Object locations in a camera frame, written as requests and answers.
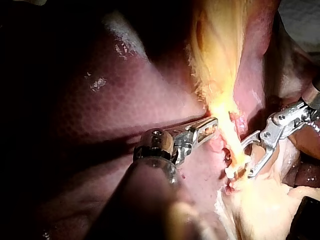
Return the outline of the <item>left arm instrument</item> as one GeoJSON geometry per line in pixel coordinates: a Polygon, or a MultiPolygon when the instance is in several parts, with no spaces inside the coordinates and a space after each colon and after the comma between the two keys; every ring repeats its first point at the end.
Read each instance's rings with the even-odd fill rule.
{"type": "Polygon", "coordinates": [[[194,125],[161,129],[152,128],[144,132],[133,150],[133,161],[146,158],[163,159],[164,164],[153,161],[153,168],[163,167],[171,184],[178,181],[177,166],[184,163],[196,145],[198,128],[194,125]]]}

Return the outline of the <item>left arm instrument jaw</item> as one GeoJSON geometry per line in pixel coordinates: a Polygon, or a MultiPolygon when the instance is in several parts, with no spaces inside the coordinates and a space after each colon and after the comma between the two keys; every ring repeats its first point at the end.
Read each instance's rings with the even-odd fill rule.
{"type": "Polygon", "coordinates": [[[213,124],[209,124],[201,127],[196,134],[194,147],[197,148],[200,145],[207,142],[208,140],[212,139],[215,136],[217,129],[218,129],[217,123],[213,123],[213,124]]]}
{"type": "Polygon", "coordinates": [[[193,122],[189,127],[189,131],[201,132],[207,128],[217,126],[217,125],[218,125],[218,119],[216,117],[208,116],[193,122]]]}

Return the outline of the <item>right arm instrument jaw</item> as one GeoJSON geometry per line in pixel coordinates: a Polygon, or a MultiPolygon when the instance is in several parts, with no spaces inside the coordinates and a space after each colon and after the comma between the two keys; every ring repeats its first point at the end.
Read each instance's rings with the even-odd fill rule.
{"type": "Polygon", "coordinates": [[[252,161],[251,156],[245,154],[245,150],[248,146],[252,144],[259,145],[261,143],[260,133],[261,133],[260,130],[256,130],[255,132],[251,133],[241,141],[241,148],[242,148],[242,154],[240,158],[241,163],[250,163],[252,161]]]}
{"type": "Polygon", "coordinates": [[[254,179],[258,176],[261,170],[266,166],[270,161],[272,155],[275,152],[275,148],[267,148],[265,154],[260,158],[260,160],[249,170],[248,178],[254,179]]]}

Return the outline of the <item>right arm instrument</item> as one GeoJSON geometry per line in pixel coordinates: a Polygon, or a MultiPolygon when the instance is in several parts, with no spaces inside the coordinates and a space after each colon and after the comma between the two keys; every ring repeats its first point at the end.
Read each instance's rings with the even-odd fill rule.
{"type": "Polygon", "coordinates": [[[260,132],[262,145],[274,150],[279,142],[320,118],[320,111],[313,109],[303,101],[292,103],[269,116],[266,127],[260,132]]]}

